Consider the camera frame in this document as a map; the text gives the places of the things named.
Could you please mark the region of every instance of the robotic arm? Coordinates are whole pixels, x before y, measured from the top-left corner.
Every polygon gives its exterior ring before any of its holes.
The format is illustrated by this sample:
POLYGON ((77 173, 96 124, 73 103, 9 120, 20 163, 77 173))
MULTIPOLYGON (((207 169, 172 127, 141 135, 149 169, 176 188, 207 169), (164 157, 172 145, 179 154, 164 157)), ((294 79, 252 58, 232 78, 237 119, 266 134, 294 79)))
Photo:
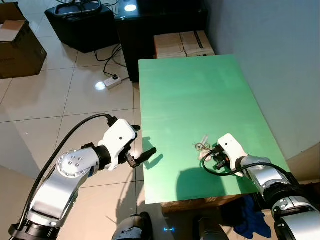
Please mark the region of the robotic arm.
POLYGON ((140 127, 123 119, 110 119, 110 129, 97 147, 89 143, 58 158, 34 195, 23 226, 11 225, 11 239, 55 240, 77 200, 80 186, 89 177, 104 169, 113 171, 125 162, 135 168, 156 153, 152 148, 134 159, 129 153, 130 144, 137 138, 140 127))
POLYGON ((274 229, 279 240, 320 239, 320 212, 306 198, 291 173, 272 165, 266 157, 246 154, 229 133, 221 137, 217 143, 213 150, 214 158, 218 160, 216 167, 220 169, 229 165, 234 172, 242 169, 229 175, 236 174, 253 181, 271 209, 275 220, 274 229))

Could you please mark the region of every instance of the green tabletop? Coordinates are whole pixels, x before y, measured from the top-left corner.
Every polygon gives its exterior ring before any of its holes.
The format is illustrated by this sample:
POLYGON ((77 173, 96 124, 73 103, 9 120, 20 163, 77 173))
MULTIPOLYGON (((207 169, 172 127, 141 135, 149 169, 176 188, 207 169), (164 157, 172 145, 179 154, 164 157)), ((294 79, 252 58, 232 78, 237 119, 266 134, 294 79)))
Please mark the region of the green tabletop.
POLYGON ((245 177, 200 167, 194 144, 204 135, 214 144, 230 133, 248 154, 289 170, 234 56, 139 60, 139 79, 143 150, 157 148, 144 164, 146 204, 257 191, 245 177))

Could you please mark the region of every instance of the blue cloth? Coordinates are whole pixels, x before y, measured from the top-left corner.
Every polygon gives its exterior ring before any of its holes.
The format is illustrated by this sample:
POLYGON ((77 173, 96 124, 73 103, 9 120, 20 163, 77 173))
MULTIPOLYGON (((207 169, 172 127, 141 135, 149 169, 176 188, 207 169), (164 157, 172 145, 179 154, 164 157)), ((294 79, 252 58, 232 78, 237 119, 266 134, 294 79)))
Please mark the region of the blue cloth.
POLYGON ((253 233, 270 239, 271 229, 265 222, 265 215, 261 211, 254 211, 255 203, 251 196, 246 195, 243 198, 245 203, 241 207, 243 223, 235 226, 234 231, 246 239, 253 239, 253 233))

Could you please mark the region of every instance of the power strip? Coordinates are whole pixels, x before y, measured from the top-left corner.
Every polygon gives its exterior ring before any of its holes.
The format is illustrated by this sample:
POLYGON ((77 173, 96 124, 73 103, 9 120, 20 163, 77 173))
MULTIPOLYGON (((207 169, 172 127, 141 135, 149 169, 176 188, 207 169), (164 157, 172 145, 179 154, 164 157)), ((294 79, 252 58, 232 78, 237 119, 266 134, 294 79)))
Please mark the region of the power strip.
POLYGON ((106 80, 103 81, 107 89, 112 89, 115 86, 121 84, 121 78, 118 77, 117 75, 112 76, 106 80))

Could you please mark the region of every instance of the black box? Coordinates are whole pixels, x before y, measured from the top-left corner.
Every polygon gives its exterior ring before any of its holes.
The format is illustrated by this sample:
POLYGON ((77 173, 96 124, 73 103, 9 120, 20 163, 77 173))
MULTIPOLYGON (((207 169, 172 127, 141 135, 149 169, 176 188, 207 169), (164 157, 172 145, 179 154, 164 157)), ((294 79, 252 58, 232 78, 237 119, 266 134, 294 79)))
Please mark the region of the black box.
MULTIPOLYGON (((60 41, 71 48, 89 53, 120 42, 114 13, 105 6, 98 12, 70 17, 56 16, 55 10, 50 8, 45 15, 60 41)), ((59 10, 68 11, 68 7, 59 10)))

